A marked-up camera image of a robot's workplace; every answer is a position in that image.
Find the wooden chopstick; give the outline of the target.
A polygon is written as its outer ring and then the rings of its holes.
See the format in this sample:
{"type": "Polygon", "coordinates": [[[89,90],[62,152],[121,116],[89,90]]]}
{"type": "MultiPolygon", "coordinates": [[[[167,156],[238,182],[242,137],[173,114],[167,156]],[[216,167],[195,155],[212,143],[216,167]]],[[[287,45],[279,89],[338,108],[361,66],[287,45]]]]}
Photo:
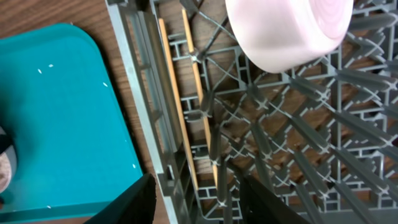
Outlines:
{"type": "Polygon", "coordinates": [[[183,146],[184,146],[185,154],[187,156],[187,162],[188,162],[188,167],[189,167],[190,173],[191,173],[193,187],[195,190],[198,190],[198,181],[197,181],[196,172],[195,172],[195,165],[194,165],[193,156],[192,156],[192,149],[191,149],[190,141],[188,138],[187,127],[185,124],[180,95],[178,92],[177,79],[175,76],[175,70],[174,70],[172,55],[171,55],[171,51],[170,51],[169,39],[168,39],[166,27],[165,27],[165,22],[163,19],[159,19],[158,22],[159,22],[159,29],[160,29],[160,34],[161,34],[161,38],[162,38],[162,43],[164,45],[165,58],[166,58],[166,62],[167,62],[168,70],[169,70],[169,76],[170,76],[172,92],[173,92],[173,96],[174,96],[174,100],[175,100],[175,104],[176,104],[178,120],[180,123],[180,130],[182,132],[183,146]]]}
{"type": "MultiPolygon", "coordinates": [[[[190,30],[188,14],[185,9],[182,9],[182,17],[183,17],[184,31],[185,31],[187,45],[188,45],[188,51],[191,55],[191,58],[193,58],[193,53],[195,51],[195,48],[194,48],[194,44],[193,44],[192,33],[190,30]]],[[[193,69],[193,74],[194,74],[194,79],[195,79],[195,85],[197,88],[198,100],[199,100],[199,103],[202,103],[203,88],[202,88],[202,84],[201,84],[201,77],[200,77],[200,72],[199,72],[199,68],[198,68],[198,63],[195,62],[194,59],[192,59],[192,69],[193,69]]],[[[210,132],[209,120],[207,117],[204,117],[202,120],[203,120],[206,144],[208,146],[208,151],[210,151],[211,132],[210,132]]]]}

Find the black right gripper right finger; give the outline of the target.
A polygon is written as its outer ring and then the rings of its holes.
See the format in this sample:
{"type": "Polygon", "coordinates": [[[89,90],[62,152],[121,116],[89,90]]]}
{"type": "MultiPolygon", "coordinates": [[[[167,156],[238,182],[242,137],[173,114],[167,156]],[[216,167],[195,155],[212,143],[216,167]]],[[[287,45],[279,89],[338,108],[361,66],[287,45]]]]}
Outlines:
{"type": "Polygon", "coordinates": [[[246,224],[310,224],[253,176],[240,180],[239,204],[246,224]]]}

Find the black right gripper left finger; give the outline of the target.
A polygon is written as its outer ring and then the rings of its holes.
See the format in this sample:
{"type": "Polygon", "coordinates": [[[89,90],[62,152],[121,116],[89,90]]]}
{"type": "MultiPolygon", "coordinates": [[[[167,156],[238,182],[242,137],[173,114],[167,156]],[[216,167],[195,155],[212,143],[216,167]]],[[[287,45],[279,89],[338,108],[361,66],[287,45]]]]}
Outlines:
{"type": "Polygon", "coordinates": [[[85,224],[152,224],[156,208],[156,181],[144,174],[85,224]]]}

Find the pink plate with rice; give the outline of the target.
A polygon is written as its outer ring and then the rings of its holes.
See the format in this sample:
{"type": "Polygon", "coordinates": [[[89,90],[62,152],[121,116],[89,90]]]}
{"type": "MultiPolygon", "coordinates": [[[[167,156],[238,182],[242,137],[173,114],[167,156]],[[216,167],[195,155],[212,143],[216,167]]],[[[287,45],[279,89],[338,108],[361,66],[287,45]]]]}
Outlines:
{"type": "Polygon", "coordinates": [[[14,142],[1,128],[1,192],[4,192],[17,170],[17,155],[14,142]]]}

